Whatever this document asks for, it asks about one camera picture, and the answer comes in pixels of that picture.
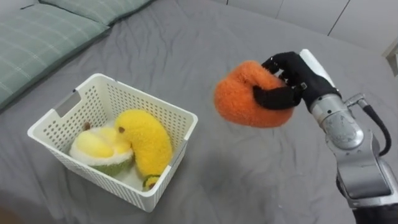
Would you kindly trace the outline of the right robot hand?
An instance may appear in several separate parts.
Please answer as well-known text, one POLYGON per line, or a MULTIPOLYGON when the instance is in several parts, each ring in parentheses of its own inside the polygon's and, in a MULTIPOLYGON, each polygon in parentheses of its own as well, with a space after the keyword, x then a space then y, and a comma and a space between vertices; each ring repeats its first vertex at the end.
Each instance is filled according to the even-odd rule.
POLYGON ((339 91, 326 78, 317 75, 297 53, 282 52, 267 59, 262 67, 271 74, 279 70, 282 73, 279 79, 284 86, 270 90, 253 86, 255 102, 269 110, 286 110, 300 104, 303 100, 307 107, 324 95, 341 96, 339 91))

